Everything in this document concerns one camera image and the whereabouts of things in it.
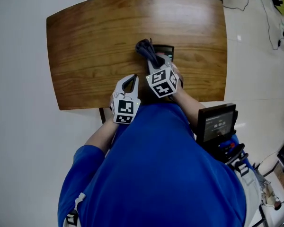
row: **blue shirt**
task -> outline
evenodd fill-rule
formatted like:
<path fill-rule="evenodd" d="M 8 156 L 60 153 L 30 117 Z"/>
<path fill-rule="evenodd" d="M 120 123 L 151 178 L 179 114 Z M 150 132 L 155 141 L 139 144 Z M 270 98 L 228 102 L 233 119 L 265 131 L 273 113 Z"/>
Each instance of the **blue shirt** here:
<path fill-rule="evenodd" d="M 81 192 L 82 227 L 242 227 L 246 215 L 236 175 L 195 142 L 174 104 L 141 106 L 130 125 L 120 125 L 106 158 L 95 146 L 78 149 L 59 199 L 59 227 Z"/>

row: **white floor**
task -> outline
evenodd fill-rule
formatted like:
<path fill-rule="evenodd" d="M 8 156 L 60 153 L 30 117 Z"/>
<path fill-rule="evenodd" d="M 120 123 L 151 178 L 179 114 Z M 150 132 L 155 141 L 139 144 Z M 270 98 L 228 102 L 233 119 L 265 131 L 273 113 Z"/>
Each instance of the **white floor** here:
<path fill-rule="evenodd" d="M 0 227 L 56 226 L 73 154 L 101 125 L 97 109 L 59 111 L 48 65 L 46 18 L 82 1 L 0 0 Z M 224 0 L 224 5 L 243 8 L 246 2 Z M 270 0 L 263 2 L 276 48 L 281 17 Z M 284 141 L 284 44 L 272 50 L 260 0 L 249 0 L 244 12 L 224 13 L 225 100 L 237 105 L 236 129 L 250 161 L 261 162 Z M 275 161 L 269 157 L 261 171 Z"/>

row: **wooden table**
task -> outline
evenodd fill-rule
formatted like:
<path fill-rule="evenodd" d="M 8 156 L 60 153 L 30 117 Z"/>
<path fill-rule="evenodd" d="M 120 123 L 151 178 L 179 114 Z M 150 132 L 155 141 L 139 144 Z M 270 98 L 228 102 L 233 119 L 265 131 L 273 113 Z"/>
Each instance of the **wooden table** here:
<path fill-rule="evenodd" d="M 144 38 L 175 47 L 185 90 L 199 101 L 224 99 L 227 39 L 219 0 L 90 0 L 47 18 L 47 48 L 59 108 L 108 107 L 118 80 L 140 78 L 142 103 L 157 100 L 147 86 Z"/>

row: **black cable on floor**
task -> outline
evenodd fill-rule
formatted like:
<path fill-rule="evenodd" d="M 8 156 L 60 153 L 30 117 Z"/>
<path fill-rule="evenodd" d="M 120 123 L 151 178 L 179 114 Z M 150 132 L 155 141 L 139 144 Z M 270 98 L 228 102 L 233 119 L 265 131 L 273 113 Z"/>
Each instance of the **black cable on floor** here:
<path fill-rule="evenodd" d="M 268 37 L 269 37 L 269 41 L 270 41 L 270 43 L 271 43 L 271 47 L 273 48 L 273 50 L 278 50 L 279 47 L 280 47 L 280 45 L 281 45 L 281 40 L 278 41 L 278 47 L 277 47 L 277 48 L 274 48 L 274 45 L 273 45 L 273 43 L 271 42 L 271 39 L 270 39 L 270 33 L 269 33 L 270 24 L 269 24 L 269 22 L 268 22 L 268 14 L 267 14 L 267 12 L 266 12 L 266 9 L 265 9 L 265 6 L 264 6 L 264 3 L 263 3 L 262 0 L 261 0 L 261 3 L 262 3 L 262 6 L 263 6 L 263 8 L 264 8 L 264 11 L 265 11 L 265 13 L 266 13 L 266 20 L 267 20 L 267 23 L 268 23 Z"/>
<path fill-rule="evenodd" d="M 244 12 L 244 10 L 245 10 L 245 8 L 247 7 L 248 4 L 249 4 L 249 0 L 247 0 L 247 4 L 245 5 L 245 7 L 244 7 L 243 9 L 240 9 L 240 8 L 230 8 L 230 7 L 226 7 L 226 6 L 224 6 L 224 5 L 223 5 L 223 7 L 228 8 L 228 9 L 239 9 L 239 10 L 241 10 L 242 12 Z"/>

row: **person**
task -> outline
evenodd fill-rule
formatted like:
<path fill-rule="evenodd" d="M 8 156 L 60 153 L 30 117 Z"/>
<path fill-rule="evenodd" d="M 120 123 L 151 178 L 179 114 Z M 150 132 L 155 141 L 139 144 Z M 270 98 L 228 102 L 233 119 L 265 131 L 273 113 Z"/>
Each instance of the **person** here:
<path fill-rule="evenodd" d="M 259 172 L 260 164 L 257 167 L 254 167 L 254 165 L 253 165 L 253 168 L 255 169 L 256 177 L 260 183 L 260 187 L 262 191 L 262 194 L 261 194 L 262 205 L 273 207 L 275 210 L 279 210 L 282 206 L 280 199 L 275 195 L 274 189 L 272 188 L 270 181 L 268 181 Z"/>
<path fill-rule="evenodd" d="M 249 224 L 238 176 L 195 141 L 191 128 L 204 105 L 179 84 L 173 100 L 141 105 L 129 125 L 108 119 L 77 150 L 59 198 L 59 227 L 72 226 L 76 213 L 82 227 Z"/>

